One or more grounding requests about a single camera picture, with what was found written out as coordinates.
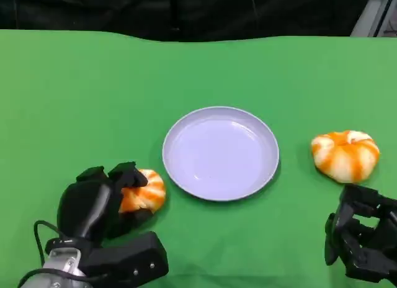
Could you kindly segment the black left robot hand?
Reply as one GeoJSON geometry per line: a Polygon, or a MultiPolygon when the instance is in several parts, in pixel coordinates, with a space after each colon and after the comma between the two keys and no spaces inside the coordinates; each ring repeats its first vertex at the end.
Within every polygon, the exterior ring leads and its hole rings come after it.
{"type": "Polygon", "coordinates": [[[134,161],[120,163],[108,173],[103,166],[87,168],[62,194],[57,227],[69,238],[97,245],[125,235],[151,214],[148,209],[122,210],[122,202],[127,199],[122,191],[147,184],[147,177],[134,161]]]}

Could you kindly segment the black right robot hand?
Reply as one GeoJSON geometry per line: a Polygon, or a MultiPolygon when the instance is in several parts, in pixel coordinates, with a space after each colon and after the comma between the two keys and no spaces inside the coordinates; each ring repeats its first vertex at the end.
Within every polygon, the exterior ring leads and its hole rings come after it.
{"type": "Polygon", "coordinates": [[[324,260],[341,259],[352,279],[396,285],[396,200],[358,184],[345,184],[325,224],[324,260]]]}

